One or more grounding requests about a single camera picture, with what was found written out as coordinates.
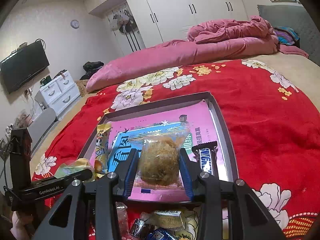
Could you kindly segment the person's left hand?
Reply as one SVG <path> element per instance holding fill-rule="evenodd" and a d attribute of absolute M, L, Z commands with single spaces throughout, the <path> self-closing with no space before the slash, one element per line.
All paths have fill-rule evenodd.
<path fill-rule="evenodd" d="M 29 240 L 25 226 L 31 224 L 33 221 L 33 216 L 22 212 L 14 211 L 12 214 L 12 228 L 10 229 L 12 235 L 16 240 Z"/>

